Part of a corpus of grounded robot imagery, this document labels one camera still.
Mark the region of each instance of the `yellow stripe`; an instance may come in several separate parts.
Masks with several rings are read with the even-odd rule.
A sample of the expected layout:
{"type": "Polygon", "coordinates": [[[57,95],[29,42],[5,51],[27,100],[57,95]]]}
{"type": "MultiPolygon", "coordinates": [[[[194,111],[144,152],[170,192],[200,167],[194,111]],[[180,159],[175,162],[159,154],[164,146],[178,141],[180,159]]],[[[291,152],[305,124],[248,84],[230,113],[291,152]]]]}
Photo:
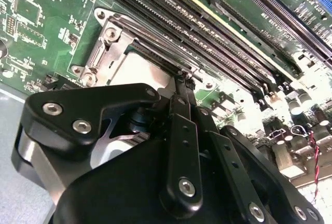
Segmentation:
{"type": "Polygon", "coordinates": [[[268,57],[266,54],[264,54],[261,50],[259,50],[255,45],[253,45],[251,42],[249,42],[247,39],[245,39],[239,32],[237,32],[232,26],[230,26],[228,23],[226,23],[223,19],[221,19],[217,14],[215,14],[213,11],[208,9],[202,2],[199,0],[191,0],[196,5],[201,7],[203,10],[205,10],[208,14],[210,14],[212,17],[214,17],[218,22],[220,22],[223,26],[225,26],[227,29],[232,31],[232,33],[240,38],[242,41],[244,41],[249,47],[254,49],[257,53],[259,53],[266,61],[268,61],[271,65],[273,65],[276,69],[278,69],[280,72],[282,72],[285,76],[287,76],[291,81],[296,82],[301,88],[307,91],[306,88],[304,88],[300,83],[298,83],[297,79],[295,79],[291,74],[289,74],[286,70],[284,70],[282,67],[280,67],[277,63],[275,63],[270,57],[268,57]]]}

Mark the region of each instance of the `screw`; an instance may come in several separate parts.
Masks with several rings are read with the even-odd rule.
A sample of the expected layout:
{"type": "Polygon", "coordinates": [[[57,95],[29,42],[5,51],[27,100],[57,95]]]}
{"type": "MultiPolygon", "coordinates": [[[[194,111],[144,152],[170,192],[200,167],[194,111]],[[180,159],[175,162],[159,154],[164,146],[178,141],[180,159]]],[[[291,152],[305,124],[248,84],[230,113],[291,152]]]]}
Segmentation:
{"type": "Polygon", "coordinates": [[[317,216],[317,214],[316,214],[313,210],[311,210],[310,208],[307,208],[307,211],[308,211],[309,215],[310,215],[314,220],[317,220],[317,221],[318,221],[318,216],[317,216]]]}
{"type": "Polygon", "coordinates": [[[72,71],[73,71],[74,73],[76,73],[76,74],[81,73],[81,70],[80,70],[78,67],[76,67],[76,66],[73,66],[73,67],[72,67],[72,71]]]}
{"type": "Polygon", "coordinates": [[[255,217],[259,222],[263,222],[265,217],[263,211],[257,206],[256,203],[249,204],[250,213],[255,217]]]}
{"type": "Polygon", "coordinates": [[[105,18],[105,13],[103,11],[98,12],[97,17],[99,19],[104,19],[105,18]]]}
{"type": "Polygon", "coordinates": [[[186,104],[186,102],[184,101],[184,100],[182,100],[182,98],[178,98],[177,99],[182,105],[185,105],[186,104]]]}
{"type": "Polygon", "coordinates": [[[89,122],[79,119],[73,123],[73,129],[78,133],[87,134],[91,131],[91,125],[89,122]]]}
{"type": "Polygon", "coordinates": [[[229,132],[233,134],[234,136],[238,135],[238,132],[234,128],[229,128],[229,132]]]}
{"type": "Polygon", "coordinates": [[[209,115],[209,112],[204,108],[201,108],[201,113],[203,113],[205,116],[209,115]]]}
{"type": "Polygon", "coordinates": [[[147,89],[146,92],[148,95],[150,95],[152,97],[156,96],[156,94],[154,93],[154,91],[152,89],[147,89]]]}
{"type": "Polygon", "coordinates": [[[109,41],[115,41],[117,39],[116,29],[108,28],[105,31],[105,36],[108,38],[109,41]]]}
{"type": "Polygon", "coordinates": [[[181,179],[178,182],[180,191],[187,197],[193,197],[196,193],[194,185],[188,179],[181,179]]]}
{"type": "Polygon", "coordinates": [[[62,113],[62,107],[57,103],[46,103],[43,106],[44,113],[52,116],[57,116],[62,113]]]}
{"type": "Polygon", "coordinates": [[[294,207],[296,214],[302,219],[302,220],[307,220],[307,216],[306,214],[303,212],[302,209],[300,209],[299,207],[295,206],[294,207]]]}

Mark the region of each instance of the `wire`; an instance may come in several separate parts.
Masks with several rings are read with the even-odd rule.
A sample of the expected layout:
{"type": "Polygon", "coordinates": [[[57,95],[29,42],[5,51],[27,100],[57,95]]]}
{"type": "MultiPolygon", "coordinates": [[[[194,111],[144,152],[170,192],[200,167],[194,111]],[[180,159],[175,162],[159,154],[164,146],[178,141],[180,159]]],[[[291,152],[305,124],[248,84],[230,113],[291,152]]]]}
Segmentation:
{"type": "Polygon", "coordinates": [[[307,137],[307,132],[305,130],[305,128],[301,125],[295,125],[293,126],[291,129],[290,129],[290,132],[293,134],[293,135],[296,135],[296,136],[302,136],[302,137],[307,137]],[[303,134],[299,134],[299,133],[295,133],[293,132],[293,128],[300,128],[302,131],[303,131],[303,134]]]}
{"type": "Polygon", "coordinates": [[[309,144],[312,146],[312,148],[315,151],[315,184],[316,184],[316,190],[315,190],[315,197],[313,199],[313,202],[316,202],[317,195],[318,195],[318,182],[319,182],[319,174],[320,174],[320,167],[318,165],[320,148],[319,148],[315,138],[313,137],[313,132],[309,133],[309,144]]]}

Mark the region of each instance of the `red and black wire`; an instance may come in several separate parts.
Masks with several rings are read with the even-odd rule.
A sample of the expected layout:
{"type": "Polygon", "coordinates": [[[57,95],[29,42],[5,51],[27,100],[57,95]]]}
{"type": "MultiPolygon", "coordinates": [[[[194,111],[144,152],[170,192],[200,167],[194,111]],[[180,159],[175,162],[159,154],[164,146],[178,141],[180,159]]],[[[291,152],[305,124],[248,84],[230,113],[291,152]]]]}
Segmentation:
{"type": "Polygon", "coordinates": [[[318,181],[319,181],[319,174],[320,174],[320,167],[318,165],[319,161],[319,155],[320,155],[320,148],[316,142],[316,139],[313,136],[313,132],[309,133],[309,144],[310,146],[314,149],[315,153],[315,184],[316,184],[316,190],[315,190],[315,197],[314,197],[314,202],[317,199],[318,195],[318,181]]]}

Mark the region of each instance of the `gray surface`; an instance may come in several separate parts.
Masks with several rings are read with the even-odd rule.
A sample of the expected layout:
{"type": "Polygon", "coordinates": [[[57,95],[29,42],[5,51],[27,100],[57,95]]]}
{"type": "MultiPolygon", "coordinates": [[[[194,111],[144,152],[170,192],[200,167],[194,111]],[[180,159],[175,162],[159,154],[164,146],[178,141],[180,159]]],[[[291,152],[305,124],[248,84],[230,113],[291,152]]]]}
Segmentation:
{"type": "Polygon", "coordinates": [[[52,201],[48,193],[19,175],[11,164],[23,104],[0,93],[0,223],[43,223],[52,201]]]}

